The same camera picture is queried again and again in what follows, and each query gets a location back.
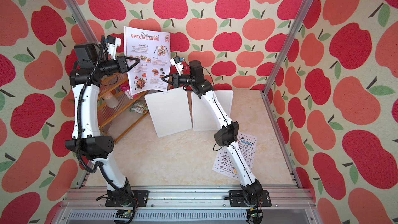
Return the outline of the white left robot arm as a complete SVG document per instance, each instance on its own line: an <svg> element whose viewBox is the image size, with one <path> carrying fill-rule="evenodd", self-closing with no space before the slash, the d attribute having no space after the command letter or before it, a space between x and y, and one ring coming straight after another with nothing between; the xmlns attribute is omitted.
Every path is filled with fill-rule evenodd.
<svg viewBox="0 0 398 224"><path fill-rule="evenodd" d="M135 206L138 201L112 156L114 139L101 134L97 117L102 77L127 73L140 62L134 59L134 63L128 65L128 57L117 57L120 42L119 38L112 41L107 37L100 45L85 43L74 46L77 61L69 79L75 101L75 127L65 147L76 154L78 162L88 173L101 172L107 182L108 205Z"/></svg>

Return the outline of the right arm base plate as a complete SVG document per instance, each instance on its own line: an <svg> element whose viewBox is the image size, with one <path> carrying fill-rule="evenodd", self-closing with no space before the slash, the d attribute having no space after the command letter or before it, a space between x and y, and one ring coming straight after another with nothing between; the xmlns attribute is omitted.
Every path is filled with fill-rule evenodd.
<svg viewBox="0 0 398 224"><path fill-rule="evenodd" d="M269 196L269 192L264 190L262 196L257 198L256 203L247 203L243 196L242 190L230 190L229 195L224 197L225 200L228 200L231 207L248 207L248 208L256 208L259 206L262 207L271 207L271 197Z"/></svg>

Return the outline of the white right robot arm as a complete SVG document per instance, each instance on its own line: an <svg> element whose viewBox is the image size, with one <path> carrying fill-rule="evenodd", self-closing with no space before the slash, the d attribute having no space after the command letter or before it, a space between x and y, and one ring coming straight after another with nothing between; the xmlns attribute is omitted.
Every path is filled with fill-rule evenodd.
<svg viewBox="0 0 398 224"><path fill-rule="evenodd" d="M237 170L244 203L248 207L258 207L263 197L263 188L259 180L252 173L241 153L237 142L239 124L233 121L222 108L215 95L212 82L205 78L205 69L200 61L194 60L189 63L189 74L184 74L184 58L175 57L170 63L177 69L177 73L164 76L162 80L174 88L189 87L200 101L207 104L219 130L214 134L215 144L225 149Z"/></svg>

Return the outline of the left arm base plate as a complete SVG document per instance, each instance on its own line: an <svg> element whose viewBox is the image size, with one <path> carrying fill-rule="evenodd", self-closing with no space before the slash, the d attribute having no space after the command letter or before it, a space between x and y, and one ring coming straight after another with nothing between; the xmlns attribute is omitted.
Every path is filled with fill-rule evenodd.
<svg viewBox="0 0 398 224"><path fill-rule="evenodd" d="M147 190L134 190L132 191L132 198L139 207L145 207L148 200L149 191ZM133 207L131 198L126 197L124 194L113 190L107 191L106 207Z"/></svg>

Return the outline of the restaurant special menu sheet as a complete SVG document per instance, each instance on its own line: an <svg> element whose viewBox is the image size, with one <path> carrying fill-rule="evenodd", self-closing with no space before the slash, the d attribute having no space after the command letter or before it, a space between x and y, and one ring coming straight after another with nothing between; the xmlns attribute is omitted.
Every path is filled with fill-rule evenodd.
<svg viewBox="0 0 398 224"><path fill-rule="evenodd" d="M124 27L123 37L124 55L141 60L127 73L130 93L166 91L167 83L161 77L168 75L171 69L170 33Z"/></svg>

